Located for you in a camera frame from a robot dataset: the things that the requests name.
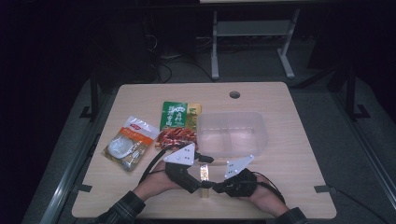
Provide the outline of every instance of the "wooden table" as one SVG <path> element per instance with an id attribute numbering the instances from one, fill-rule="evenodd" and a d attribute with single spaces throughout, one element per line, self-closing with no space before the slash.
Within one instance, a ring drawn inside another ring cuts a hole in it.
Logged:
<path id="1" fill-rule="evenodd" d="M 239 91 L 238 99 L 230 97 Z M 120 88 L 105 128 L 94 152 L 83 185 L 73 207 L 75 217 L 97 217 L 107 211 L 128 190 L 134 189 L 140 177 L 157 155 L 151 146 L 136 169 L 126 173 L 113 161 L 101 155 L 129 116 L 159 126 L 164 101 L 199 103 L 203 113 L 224 111 L 257 111 L 262 113 L 269 140 L 264 152 L 247 167 L 269 177 L 286 198 L 287 205 L 299 206 L 308 218 L 333 218 L 336 215 L 328 192 L 316 193 L 314 186 L 325 185 L 300 121 L 289 90 L 284 83 L 196 83 L 124 85 Z M 224 180 L 225 161 L 209 166 L 210 180 Z M 189 173 L 198 176 L 196 166 Z M 203 199 L 200 190 L 189 194 L 184 189 L 169 190 L 147 201 L 141 218 L 270 218 L 254 205 L 209 192 Z"/>

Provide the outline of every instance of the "snack bag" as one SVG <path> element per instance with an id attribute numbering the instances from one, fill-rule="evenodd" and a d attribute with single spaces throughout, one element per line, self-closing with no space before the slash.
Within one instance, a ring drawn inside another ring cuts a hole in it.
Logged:
<path id="1" fill-rule="evenodd" d="M 201 114 L 202 106 L 179 102 L 164 102 L 161 116 L 161 133 L 157 138 L 157 149 L 179 150 L 194 143 L 196 140 L 197 116 Z"/>
<path id="2" fill-rule="evenodd" d="M 102 154 L 119 163 L 125 171 L 130 172 L 159 133 L 158 128 L 131 116 Z"/>

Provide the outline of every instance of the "green snack package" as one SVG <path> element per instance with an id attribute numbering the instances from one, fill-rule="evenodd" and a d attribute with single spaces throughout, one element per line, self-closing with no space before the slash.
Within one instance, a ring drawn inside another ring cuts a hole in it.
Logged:
<path id="1" fill-rule="evenodd" d="M 161 116 L 160 135 L 155 147 L 178 150 L 196 141 L 197 116 L 201 114 L 200 104 L 164 102 Z"/>

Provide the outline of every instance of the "table leg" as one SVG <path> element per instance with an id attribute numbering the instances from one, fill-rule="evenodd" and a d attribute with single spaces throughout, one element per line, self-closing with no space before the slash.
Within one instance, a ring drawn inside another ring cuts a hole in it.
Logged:
<path id="1" fill-rule="evenodd" d="M 219 79 L 218 65 L 218 12 L 213 13 L 213 38 L 212 38 L 212 78 Z"/>
<path id="2" fill-rule="evenodd" d="M 285 69 L 286 77 L 289 78 L 289 79 L 293 79 L 294 78 L 294 73 L 293 73 L 293 71 L 291 69 L 291 66 L 289 64 L 289 60 L 288 60 L 288 58 L 286 56 L 286 53 L 288 52 L 289 44 L 290 44 L 291 38 L 293 37 L 294 28 L 296 26 L 299 14 L 300 14 L 300 9 L 299 8 L 295 9 L 294 13 L 293 13 L 293 17 L 291 18 L 291 21 L 290 21 L 290 24 L 289 24 L 288 31 L 286 33 L 285 44 L 283 45 L 282 49 L 278 49 L 277 50 L 277 54 L 279 56 L 279 59 L 282 62 L 283 68 Z"/>

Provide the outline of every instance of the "metal rail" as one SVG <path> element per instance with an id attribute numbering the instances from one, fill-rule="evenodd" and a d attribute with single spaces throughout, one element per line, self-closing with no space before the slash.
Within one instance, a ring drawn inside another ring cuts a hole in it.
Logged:
<path id="1" fill-rule="evenodd" d="M 396 185 L 393 180 L 388 175 L 388 172 L 382 165 L 381 160 L 376 156 L 374 149 L 368 142 L 367 138 L 364 136 L 361 127 L 359 126 L 358 122 L 353 121 L 350 116 L 346 113 L 343 105 L 343 99 L 339 94 L 333 96 L 335 99 L 337 106 L 339 107 L 340 111 L 343 111 L 343 117 L 346 119 L 346 123 L 348 123 L 350 129 L 355 134 L 357 139 L 359 140 L 364 153 L 366 154 L 370 166 L 373 169 L 375 176 L 377 177 L 381 187 L 387 194 L 390 202 L 393 205 L 393 208 L 396 210 Z"/>
<path id="2" fill-rule="evenodd" d="M 64 175 L 52 196 L 49 206 L 44 213 L 44 216 L 41 218 L 40 224 L 56 223 L 67 200 L 69 192 L 73 188 L 80 167 L 84 165 L 84 161 L 91 148 L 92 141 L 94 141 L 97 133 L 101 132 L 103 130 L 103 126 L 105 126 L 103 122 L 98 122 L 98 120 L 106 116 L 103 107 L 106 106 L 106 104 L 109 102 L 109 99 L 109 95 L 103 95 L 100 106 L 101 109 L 98 111 L 96 121 L 90 122 L 86 127 L 83 137 L 78 143 L 76 154 L 67 165 Z"/>

